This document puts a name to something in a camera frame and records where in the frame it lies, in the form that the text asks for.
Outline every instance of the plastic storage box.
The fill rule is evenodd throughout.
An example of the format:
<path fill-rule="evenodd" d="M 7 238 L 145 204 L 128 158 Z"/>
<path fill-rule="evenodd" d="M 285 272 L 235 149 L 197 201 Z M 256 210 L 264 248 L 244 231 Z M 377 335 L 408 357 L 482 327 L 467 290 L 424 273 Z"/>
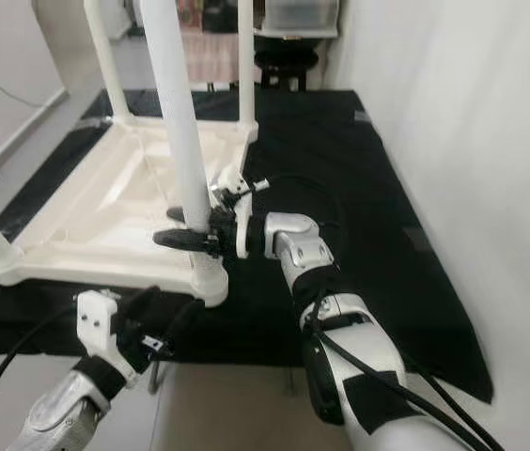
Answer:
<path fill-rule="evenodd" d="M 278 38 L 334 38 L 339 8 L 339 0 L 265 0 L 257 32 Z"/>

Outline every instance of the black mat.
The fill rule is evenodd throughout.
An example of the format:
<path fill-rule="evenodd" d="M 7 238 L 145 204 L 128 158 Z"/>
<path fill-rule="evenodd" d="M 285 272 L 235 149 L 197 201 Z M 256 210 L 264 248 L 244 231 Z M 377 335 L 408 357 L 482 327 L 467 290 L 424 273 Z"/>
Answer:
<path fill-rule="evenodd" d="M 151 90 L 127 93 L 136 114 L 159 115 Z M 234 120 L 234 92 L 195 93 L 201 119 Z M 86 117 L 106 114 L 98 98 Z M 259 139 L 245 176 L 300 172 L 326 182 L 348 211 L 343 269 L 396 343 L 435 375 L 490 401 L 492 384 L 475 334 L 353 92 L 257 93 Z M 105 128 L 72 132 L 0 215 L 14 239 Z M 260 194 L 257 210 L 301 212 L 334 220 L 325 198 L 287 182 Z M 334 246 L 335 232 L 325 232 Z M 272 261 L 228 261 L 229 297 L 204 314 L 178 348 L 182 362 L 299 365 L 299 336 L 286 284 Z M 0 352 L 23 331 L 86 286 L 26 281 L 0 288 Z M 171 305 L 185 301 L 171 295 Z M 73 319 L 46 331 L 26 350 L 79 354 Z"/>

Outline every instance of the black stool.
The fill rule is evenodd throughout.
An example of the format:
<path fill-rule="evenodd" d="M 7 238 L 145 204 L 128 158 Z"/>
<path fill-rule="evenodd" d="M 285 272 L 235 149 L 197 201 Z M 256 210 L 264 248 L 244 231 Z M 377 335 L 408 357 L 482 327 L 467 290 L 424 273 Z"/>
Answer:
<path fill-rule="evenodd" d="M 261 69 L 261 87 L 283 87 L 290 90 L 290 79 L 298 78 L 299 91 L 306 91 L 306 73 L 313 69 L 320 58 L 313 50 L 292 52 L 263 51 L 255 56 L 255 63 Z M 277 86 L 272 86 L 272 77 L 277 77 Z"/>

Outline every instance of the white bracket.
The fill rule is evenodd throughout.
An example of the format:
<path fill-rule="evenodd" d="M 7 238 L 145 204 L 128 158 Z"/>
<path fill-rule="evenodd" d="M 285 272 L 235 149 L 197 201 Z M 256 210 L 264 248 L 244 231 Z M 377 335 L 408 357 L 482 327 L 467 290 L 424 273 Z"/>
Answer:
<path fill-rule="evenodd" d="M 114 367 L 132 388 L 139 375 L 121 355 L 117 336 L 111 334 L 111 319 L 117 302 L 98 291 L 84 291 L 77 296 L 77 336 L 86 347 L 87 355 L 97 355 Z"/>

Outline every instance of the floor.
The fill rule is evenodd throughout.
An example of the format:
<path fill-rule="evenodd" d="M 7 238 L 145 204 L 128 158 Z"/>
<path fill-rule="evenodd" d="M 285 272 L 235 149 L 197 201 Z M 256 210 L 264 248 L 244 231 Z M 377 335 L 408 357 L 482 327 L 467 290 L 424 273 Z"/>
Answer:
<path fill-rule="evenodd" d="M 125 39 L 115 50 L 124 87 L 154 87 L 145 42 Z M 101 88 L 95 68 L 4 164 L 0 211 L 74 127 Z M 0 450 L 16 436 L 34 400 L 53 387 L 74 362 L 45 356 L 15 359 L 0 384 Z M 322 424 L 313 413 L 302 370 L 295 370 L 295 380 L 296 394 L 291 395 L 281 368 L 170 365 L 158 395 L 148 394 L 145 375 L 135 390 L 116 399 L 112 414 L 87 449 L 350 449 L 341 428 Z M 410 382 L 429 396 L 421 380 L 411 378 Z M 452 391 L 466 407 L 484 411 L 480 403 Z"/>

